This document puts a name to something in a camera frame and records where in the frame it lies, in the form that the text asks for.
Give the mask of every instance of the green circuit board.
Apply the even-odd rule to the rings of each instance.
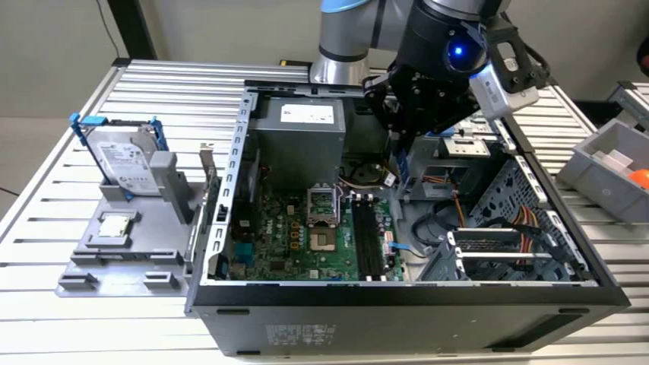
[[[315,201],[319,213],[329,204]],[[387,202],[375,204],[377,236],[384,245],[379,225],[391,220]],[[341,203],[341,222],[336,228],[305,224],[308,204],[305,193],[265,194],[261,198],[259,231],[253,242],[252,265],[233,264],[231,279],[248,281],[357,281],[359,266],[351,204]],[[403,280],[401,262],[387,270],[387,280]]]

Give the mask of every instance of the hard drive label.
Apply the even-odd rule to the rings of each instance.
[[[117,142],[99,142],[97,147],[117,184],[135,195],[159,195],[143,149]]]

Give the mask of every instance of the power supply label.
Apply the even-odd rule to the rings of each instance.
[[[285,123],[333,124],[332,105],[283,105],[280,121]]]
[[[143,149],[117,142],[99,142],[97,147],[117,184],[135,195],[159,195]]]
[[[265,332],[273,346],[328,346],[336,325],[265,325]]]

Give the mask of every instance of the gray storage bin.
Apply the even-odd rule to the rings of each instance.
[[[557,178],[620,220],[649,222],[649,191],[628,178],[628,172],[649,169],[649,136],[613,120],[574,146],[573,151]],[[598,158],[602,154],[610,154],[621,162],[602,163]],[[624,166],[629,160],[625,157],[632,160],[626,171]]]

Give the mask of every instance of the slotted aluminum table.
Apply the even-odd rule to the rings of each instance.
[[[169,148],[189,179],[203,180],[201,142],[227,158],[244,79],[300,81],[303,67],[133,61],[112,67],[81,114],[164,121]],[[558,87],[516,114],[545,169],[556,174],[570,149],[596,130]],[[184,298],[59,298],[71,250],[100,200],[100,171],[71,132],[61,137],[0,222],[0,363],[241,363],[224,358]],[[562,196],[633,303],[532,354],[436,357],[265,358],[295,363],[649,363],[649,229],[616,221],[569,189]]]

